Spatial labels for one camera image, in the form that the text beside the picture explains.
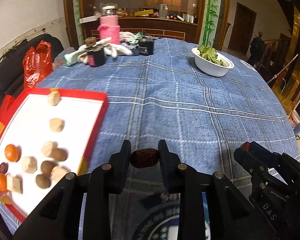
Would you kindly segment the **beige yam chunk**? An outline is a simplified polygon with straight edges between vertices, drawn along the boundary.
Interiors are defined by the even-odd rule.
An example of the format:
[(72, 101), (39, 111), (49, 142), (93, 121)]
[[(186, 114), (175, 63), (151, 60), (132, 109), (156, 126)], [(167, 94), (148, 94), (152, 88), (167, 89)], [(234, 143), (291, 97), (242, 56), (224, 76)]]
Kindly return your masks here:
[(53, 118), (50, 119), (50, 129), (52, 132), (61, 132), (64, 128), (64, 120), (60, 119), (60, 118)]

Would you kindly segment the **black jar pink label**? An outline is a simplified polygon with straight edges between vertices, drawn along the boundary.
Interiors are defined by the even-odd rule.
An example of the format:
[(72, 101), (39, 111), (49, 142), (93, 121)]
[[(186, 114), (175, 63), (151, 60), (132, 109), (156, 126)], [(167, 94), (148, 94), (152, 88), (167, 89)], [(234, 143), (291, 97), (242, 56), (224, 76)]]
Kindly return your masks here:
[(86, 51), (89, 66), (100, 67), (104, 65), (106, 62), (106, 56), (103, 45), (97, 44), (95, 37), (87, 38), (84, 42), (87, 46)]

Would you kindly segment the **beige yam chunk rounded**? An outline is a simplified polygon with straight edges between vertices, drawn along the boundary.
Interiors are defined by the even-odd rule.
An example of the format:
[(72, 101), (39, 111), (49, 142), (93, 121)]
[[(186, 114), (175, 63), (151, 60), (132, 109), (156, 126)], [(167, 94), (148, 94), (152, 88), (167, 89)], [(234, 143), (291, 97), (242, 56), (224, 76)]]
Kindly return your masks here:
[(47, 96), (47, 101), (51, 106), (57, 106), (61, 101), (61, 96), (57, 91), (53, 91)]

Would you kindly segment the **black sofa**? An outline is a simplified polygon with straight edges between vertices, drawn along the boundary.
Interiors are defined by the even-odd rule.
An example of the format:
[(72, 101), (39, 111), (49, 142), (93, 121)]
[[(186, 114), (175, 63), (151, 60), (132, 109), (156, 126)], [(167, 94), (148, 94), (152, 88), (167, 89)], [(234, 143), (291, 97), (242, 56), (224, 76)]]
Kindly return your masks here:
[(61, 41), (50, 34), (42, 34), (31, 40), (23, 40), (19, 45), (9, 51), (0, 63), (0, 105), (4, 96), (17, 97), (23, 91), (24, 70), (23, 58), (31, 47), (38, 46), (40, 41), (51, 44), (51, 56), (53, 59), (64, 49)]

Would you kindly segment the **small red jujube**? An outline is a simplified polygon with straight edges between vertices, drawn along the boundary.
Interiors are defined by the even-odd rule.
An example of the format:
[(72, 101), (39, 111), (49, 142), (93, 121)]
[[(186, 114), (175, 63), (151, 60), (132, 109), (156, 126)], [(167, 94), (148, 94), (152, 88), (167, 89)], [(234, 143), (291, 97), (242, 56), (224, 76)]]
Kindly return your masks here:
[(249, 148), (250, 148), (250, 142), (245, 142), (243, 143), (240, 148), (244, 151), (249, 151)]

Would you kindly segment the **brown longan fruit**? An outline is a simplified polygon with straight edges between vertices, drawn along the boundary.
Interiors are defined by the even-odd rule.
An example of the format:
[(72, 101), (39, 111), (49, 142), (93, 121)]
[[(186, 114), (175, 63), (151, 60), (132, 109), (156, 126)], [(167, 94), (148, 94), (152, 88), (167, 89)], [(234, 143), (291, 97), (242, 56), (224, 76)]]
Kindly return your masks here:
[(56, 166), (57, 166), (57, 164), (55, 162), (46, 160), (46, 161), (42, 162), (40, 168), (41, 168), (42, 174), (50, 177), (53, 168)]
[(68, 158), (68, 153), (65, 149), (55, 148), (52, 150), (50, 157), (57, 161), (65, 161)]

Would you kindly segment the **orange tangerine in tray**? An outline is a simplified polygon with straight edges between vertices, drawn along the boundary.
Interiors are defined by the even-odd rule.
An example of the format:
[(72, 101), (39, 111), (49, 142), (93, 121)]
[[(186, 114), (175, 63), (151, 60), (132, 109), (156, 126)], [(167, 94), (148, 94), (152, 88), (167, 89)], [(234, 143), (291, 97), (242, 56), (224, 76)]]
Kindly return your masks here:
[(0, 173), (0, 191), (6, 192), (7, 191), (7, 178), (6, 175)]

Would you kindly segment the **blue plaid tablecloth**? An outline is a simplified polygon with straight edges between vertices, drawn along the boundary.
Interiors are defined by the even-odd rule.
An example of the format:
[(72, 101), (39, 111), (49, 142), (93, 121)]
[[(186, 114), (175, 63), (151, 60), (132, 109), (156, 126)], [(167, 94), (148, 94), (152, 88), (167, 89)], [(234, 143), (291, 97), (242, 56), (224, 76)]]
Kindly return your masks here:
[(223, 77), (209, 76), (196, 67), (192, 47), (158, 39), (151, 56), (108, 57), (97, 68), (61, 66), (39, 87), (107, 93), (109, 107), (91, 170), (108, 161), (125, 139), (133, 150), (155, 148), (164, 139), (182, 162), (203, 173), (223, 172), (249, 196), (250, 177), (234, 160), (235, 149), (254, 141), (300, 160), (292, 126), (252, 66), (232, 57), (234, 68)]

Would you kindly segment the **small beige yam cube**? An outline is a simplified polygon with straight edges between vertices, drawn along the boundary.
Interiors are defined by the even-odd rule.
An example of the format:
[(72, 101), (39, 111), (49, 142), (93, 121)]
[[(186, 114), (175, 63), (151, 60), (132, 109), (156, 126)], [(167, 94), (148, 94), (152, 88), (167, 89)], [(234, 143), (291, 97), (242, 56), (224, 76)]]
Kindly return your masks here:
[(12, 176), (11, 174), (8, 174), (6, 176), (7, 179), (7, 190), (11, 192), (15, 192), (18, 194), (23, 193), (23, 181), (21, 175)]

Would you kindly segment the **brown round fruit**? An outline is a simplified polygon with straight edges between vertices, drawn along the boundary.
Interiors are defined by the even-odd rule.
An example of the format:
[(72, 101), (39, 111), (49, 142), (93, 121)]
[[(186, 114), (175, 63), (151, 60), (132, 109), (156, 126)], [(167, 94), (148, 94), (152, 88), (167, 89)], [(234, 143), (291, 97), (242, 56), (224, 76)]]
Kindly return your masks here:
[(47, 189), (51, 186), (51, 180), (45, 174), (36, 175), (36, 184), (41, 189)]

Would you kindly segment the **large beige yam piece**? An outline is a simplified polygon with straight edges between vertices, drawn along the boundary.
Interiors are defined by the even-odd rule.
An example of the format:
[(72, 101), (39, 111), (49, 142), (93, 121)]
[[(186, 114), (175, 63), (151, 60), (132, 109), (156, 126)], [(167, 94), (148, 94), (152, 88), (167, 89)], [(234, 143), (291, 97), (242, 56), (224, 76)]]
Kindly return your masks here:
[(51, 170), (51, 180), (55, 183), (59, 182), (69, 171), (66, 168), (55, 166)]

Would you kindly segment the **red jujube date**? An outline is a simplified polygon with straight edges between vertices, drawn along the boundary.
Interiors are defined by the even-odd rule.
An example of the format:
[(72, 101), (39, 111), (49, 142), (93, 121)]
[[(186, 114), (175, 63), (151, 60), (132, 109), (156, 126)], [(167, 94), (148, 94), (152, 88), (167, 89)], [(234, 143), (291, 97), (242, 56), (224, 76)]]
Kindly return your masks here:
[(154, 148), (136, 150), (130, 155), (130, 164), (135, 168), (155, 166), (159, 161), (159, 151)]
[(6, 174), (8, 171), (8, 163), (2, 162), (0, 164), (0, 173)]

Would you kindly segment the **beige yam piece small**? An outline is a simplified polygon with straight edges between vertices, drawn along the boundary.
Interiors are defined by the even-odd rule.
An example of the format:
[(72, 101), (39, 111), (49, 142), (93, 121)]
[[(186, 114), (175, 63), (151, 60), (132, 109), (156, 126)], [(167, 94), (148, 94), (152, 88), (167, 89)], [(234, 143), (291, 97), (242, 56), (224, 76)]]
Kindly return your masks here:
[(52, 141), (47, 141), (43, 144), (41, 152), (45, 157), (49, 157), (54, 149), (57, 148), (57, 143)]

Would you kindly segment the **orange tangerine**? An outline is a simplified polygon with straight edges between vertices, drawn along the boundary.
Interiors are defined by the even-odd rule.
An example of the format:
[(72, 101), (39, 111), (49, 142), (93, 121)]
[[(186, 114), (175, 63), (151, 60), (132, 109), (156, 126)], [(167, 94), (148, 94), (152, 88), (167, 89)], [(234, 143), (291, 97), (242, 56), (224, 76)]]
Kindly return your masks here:
[(0, 173), (0, 191), (6, 192), (7, 191), (7, 178), (6, 175)]
[(20, 158), (20, 151), (14, 144), (9, 144), (4, 150), (5, 157), (10, 162), (17, 162)]

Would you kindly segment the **white bowl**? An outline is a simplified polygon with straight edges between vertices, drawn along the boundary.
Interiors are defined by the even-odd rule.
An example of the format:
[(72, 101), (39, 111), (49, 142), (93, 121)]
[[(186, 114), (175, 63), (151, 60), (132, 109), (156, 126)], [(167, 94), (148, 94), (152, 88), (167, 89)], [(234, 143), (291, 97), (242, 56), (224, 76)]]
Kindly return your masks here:
[(217, 60), (222, 61), (223, 65), (213, 63), (212, 61), (201, 57), (198, 48), (192, 48), (191, 51), (194, 54), (194, 61), (197, 68), (208, 75), (223, 77), (229, 70), (235, 67), (230, 59), (219, 52), (216, 52)]

